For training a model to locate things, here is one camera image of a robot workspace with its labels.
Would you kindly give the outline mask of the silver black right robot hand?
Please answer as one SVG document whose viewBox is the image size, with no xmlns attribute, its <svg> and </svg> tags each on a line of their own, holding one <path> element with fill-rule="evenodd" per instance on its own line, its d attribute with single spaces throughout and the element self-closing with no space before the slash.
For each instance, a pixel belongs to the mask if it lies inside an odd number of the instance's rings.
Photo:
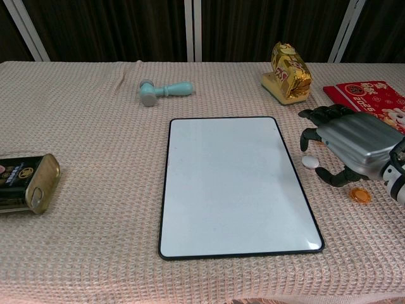
<svg viewBox="0 0 405 304">
<path fill-rule="evenodd" d="M 301 151 L 310 141 L 322 142 L 344 164 L 343 171 L 332 174 L 323 167 L 318 177 L 333 187 L 350 182 L 382 180 L 388 173 L 404 177 L 404 135 L 371 114 L 354 111 L 341 104 L 305 109 L 298 115 L 316 125 L 300 137 Z"/>
</svg>

